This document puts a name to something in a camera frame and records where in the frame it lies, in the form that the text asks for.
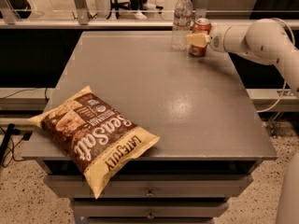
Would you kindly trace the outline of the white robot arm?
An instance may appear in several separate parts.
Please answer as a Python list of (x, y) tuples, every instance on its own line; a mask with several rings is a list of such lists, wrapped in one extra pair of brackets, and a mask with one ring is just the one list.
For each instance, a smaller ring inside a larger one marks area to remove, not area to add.
[[(231, 52), (244, 59), (273, 64), (299, 99), (299, 50), (278, 19), (261, 19), (250, 25), (217, 25), (211, 32), (191, 33), (187, 43), (217, 52)], [(283, 179), (275, 224), (299, 224), (299, 150), (289, 162)]]

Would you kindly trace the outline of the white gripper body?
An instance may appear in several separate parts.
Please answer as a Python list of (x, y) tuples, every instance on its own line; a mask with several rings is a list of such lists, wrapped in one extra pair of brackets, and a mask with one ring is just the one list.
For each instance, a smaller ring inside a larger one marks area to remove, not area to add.
[(213, 26), (209, 33), (209, 46), (217, 52), (225, 52), (224, 48), (224, 38), (226, 33), (225, 26)]

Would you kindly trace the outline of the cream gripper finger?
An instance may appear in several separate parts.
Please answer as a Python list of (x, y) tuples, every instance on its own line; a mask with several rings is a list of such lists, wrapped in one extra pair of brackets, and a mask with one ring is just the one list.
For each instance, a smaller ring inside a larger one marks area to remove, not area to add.
[(189, 45), (199, 48), (204, 48), (210, 42), (209, 35), (204, 33), (188, 34), (186, 37)]

